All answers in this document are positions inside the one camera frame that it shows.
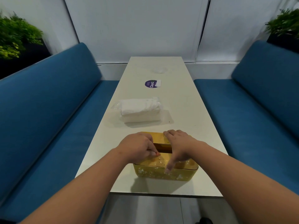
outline round sticker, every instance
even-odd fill
[[[155,84],[157,83],[157,80],[149,80],[145,82],[145,86],[148,88],[157,88]]]

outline yellow tissue box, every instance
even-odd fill
[[[176,163],[169,174],[164,173],[165,167],[171,158],[172,148],[170,142],[163,133],[145,132],[153,137],[154,145],[160,152],[159,157],[146,159],[143,162],[133,164],[138,177],[158,178],[166,180],[189,181],[198,169],[198,164],[189,159]]]

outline fingernail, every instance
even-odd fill
[[[170,173],[170,170],[167,169],[167,168],[165,168],[164,173],[169,174],[169,173]]]

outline table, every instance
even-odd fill
[[[161,87],[148,88],[148,80],[161,80]],[[120,99],[159,97],[163,105],[160,122],[123,123],[112,109]],[[131,57],[103,119],[77,172],[78,176],[128,134],[140,131],[182,130],[227,154],[204,103],[181,57]],[[180,197],[222,196],[199,167],[189,182],[138,178],[128,164],[111,189],[112,193]]]

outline blue cushion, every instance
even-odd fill
[[[100,79],[81,43],[0,81],[0,205]]]
[[[232,78],[299,138],[299,54],[256,41]]]
[[[77,173],[118,81],[102,81],[0,207],[0,219],[20,222]]]
[[[233,80],[194,81],[228,154],[299,194],[299,143]]]

